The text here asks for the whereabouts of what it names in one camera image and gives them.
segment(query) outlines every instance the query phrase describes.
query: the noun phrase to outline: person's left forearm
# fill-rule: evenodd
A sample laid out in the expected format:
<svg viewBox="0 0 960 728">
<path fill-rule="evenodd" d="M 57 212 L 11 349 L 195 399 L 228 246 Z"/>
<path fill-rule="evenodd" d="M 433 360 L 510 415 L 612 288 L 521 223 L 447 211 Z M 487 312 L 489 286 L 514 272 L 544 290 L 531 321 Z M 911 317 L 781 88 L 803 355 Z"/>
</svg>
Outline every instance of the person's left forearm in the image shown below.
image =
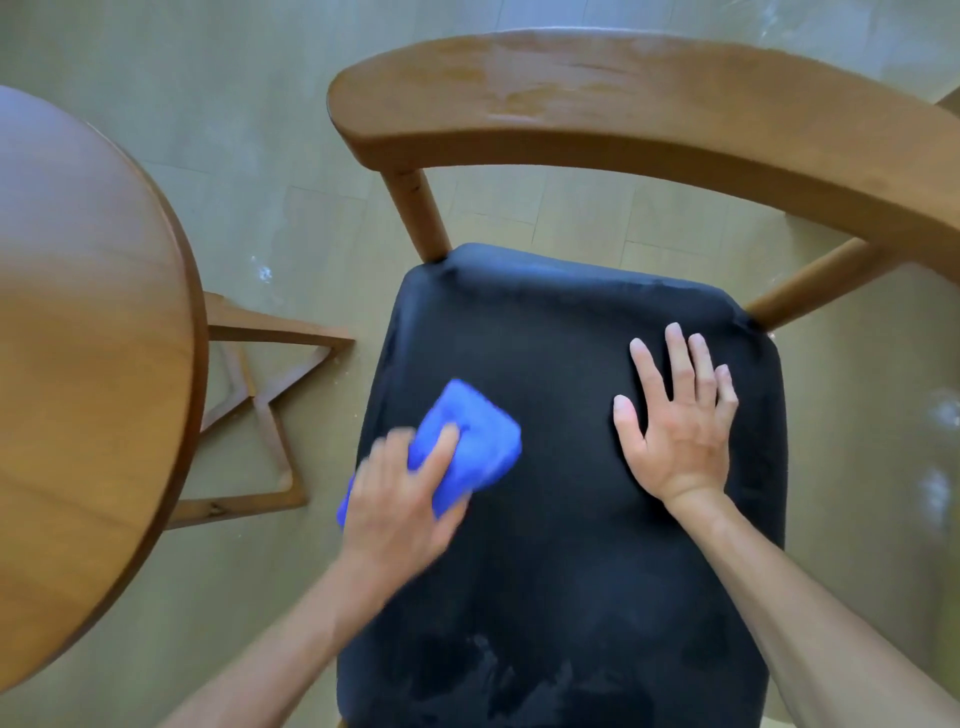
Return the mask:
<svg viewBox="0 0 960 728">
<path fill-rule="evenodd" d="M 390 596 L 372 567 L 338 558 L 297 605 L 161 728 L 275 728 Z"/>
</svg>

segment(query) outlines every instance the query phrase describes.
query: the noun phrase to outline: chair seat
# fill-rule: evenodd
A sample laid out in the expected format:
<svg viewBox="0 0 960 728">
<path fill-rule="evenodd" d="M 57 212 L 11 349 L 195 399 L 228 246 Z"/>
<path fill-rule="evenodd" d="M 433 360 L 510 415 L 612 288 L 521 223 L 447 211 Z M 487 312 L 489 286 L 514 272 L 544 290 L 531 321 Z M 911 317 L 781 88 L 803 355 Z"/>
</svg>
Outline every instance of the chair seat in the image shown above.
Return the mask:
<svg viewBox="0 0 960 728">
<path fill-rule="evenodd" d="M 727 492 L 782 546 L 780 360 L 725 293 L 478 244 L 407 274 L 358 462 L 376 437 L 417 425 L 454 377 L 519 422 L 523 454 L 341 654 L 350 728 L 758 726 L 767 670 L 753 639 L 696 545 L 636 486 L 612 425 L 625 394 L 645 426 L 635 336 L 670 393 L 673 321 L 730 365 Z"/>
</svg>

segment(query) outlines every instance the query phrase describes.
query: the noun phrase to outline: floor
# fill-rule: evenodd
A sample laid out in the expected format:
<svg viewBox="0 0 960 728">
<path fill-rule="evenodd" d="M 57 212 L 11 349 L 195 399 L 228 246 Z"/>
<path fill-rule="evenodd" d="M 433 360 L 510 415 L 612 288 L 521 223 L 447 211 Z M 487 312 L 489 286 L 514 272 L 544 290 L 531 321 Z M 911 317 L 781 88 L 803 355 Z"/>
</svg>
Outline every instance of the floor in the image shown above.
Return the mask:
<svg viewBox="0 0 960 728">
<path fill-rule="evenodd" d="M 309 507 L 165 534 L 80 643 L 0 698 L 0 723 L 153 724 L 329 563 L 391 303 L 418 261 L 382 182 L 330 126 L 325 88 L 339 68 L 414 40 L 536 25 L 775 47 L 931 101 L 960 84 L 960 5 L 950 0 L 0 4 L 0 83 L 89 120 L 143 162 L 192 240 L 206 289 L 358 338 L 282 408 Z M 701 280 L 742 303 L 844 239 L 767 207 L 606 172 L 450 168 L 430 180 L 455 243 Z M 958 316 L 952 286 L 906 267 L 777 334 L 792 453 L 787 550 L 928 670 L 960 655 L 960 639 L 945 642 L 939 626 L 960 604 L 960 589 L 942 599 L 960 563 L 949 547 Z M 250 352 L 260 376 L 304 354 Z M 214 356 L 210 402 L 225 393 L 218 367 Z M 187 492 L 253 492 L 275 478 L 241 419 L 205 443 Z M 328 672 L 290 724 L 333 726 L 333 696 Z M 768 715 L 785 718 L 774 692 Z"/>
</svg>

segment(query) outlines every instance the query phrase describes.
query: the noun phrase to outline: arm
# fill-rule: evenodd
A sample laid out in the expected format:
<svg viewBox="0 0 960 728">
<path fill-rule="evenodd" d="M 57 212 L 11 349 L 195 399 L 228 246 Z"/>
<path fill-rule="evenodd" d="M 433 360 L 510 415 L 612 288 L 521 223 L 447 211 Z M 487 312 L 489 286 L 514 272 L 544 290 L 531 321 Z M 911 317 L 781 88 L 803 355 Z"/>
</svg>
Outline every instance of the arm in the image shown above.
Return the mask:
<svg viewBox="0 0 960 728">
<path fill-rule="evenodd" d="M 438 520 L 434 491 L 453 457 L 448 425 L 419 471 L 407 471 L 411 430 L 373 444 L 353 482 L 340 555 L 320 580 L 161 728 L 277 728 L 341 649 L 407 581 L 446 550 L 464 499 Z"/>
<path fill-rule="evenodd" d="M 677 324 L 667 328 L 666 341 L 672 401 L 650 352 L 639 339 L 631 342 L 649 426 L 641 434 L 633 404 L 614 400 L 624 455 L 637 482 L 704 552 L 797 724 L 960 725 L 960 704 L 767 541 L 724 495 L 737 404 L 730 370 L 714 370 L 703 336 L 687 343 Z"/>
</svg>

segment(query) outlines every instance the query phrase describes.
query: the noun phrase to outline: microfiber cloth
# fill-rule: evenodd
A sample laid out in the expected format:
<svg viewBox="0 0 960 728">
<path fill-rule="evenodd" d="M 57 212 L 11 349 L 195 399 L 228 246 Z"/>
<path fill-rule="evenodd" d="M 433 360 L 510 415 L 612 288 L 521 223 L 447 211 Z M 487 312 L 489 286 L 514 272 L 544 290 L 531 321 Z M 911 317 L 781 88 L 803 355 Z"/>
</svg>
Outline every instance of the microfiber cloth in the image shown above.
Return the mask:
<svg viewBox="0 0 960 728">
<path fill-rule="evenodd" d="M 469 384 L 451 379 L 417 428 L 407 451 L 408 470 L 417 470 L 423 464 L 447 423 L 460 428 L 460 441 L 433 495 L 433 513 L 437 518 L 465 494 L 493 485 L 514 466 L 522 451 L 520 425 Z M 347 521 L 352 487 L 353 478 L 337 511 L 341 528 Z"/>
</svg>

